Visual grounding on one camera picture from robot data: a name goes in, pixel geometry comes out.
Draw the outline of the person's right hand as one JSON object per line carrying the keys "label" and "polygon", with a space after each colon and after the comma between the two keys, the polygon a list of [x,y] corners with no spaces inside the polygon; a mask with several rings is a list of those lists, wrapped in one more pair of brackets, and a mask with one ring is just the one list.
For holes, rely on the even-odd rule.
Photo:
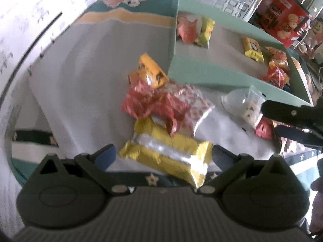
{"label": "person's right hand", "polygon": [[311,189],[317,194],[313,201],[311,223],[309,230],[312,233],[322,231],[323,196],[322,196],[322,159],[318,160],[319,177],[311,184]]}

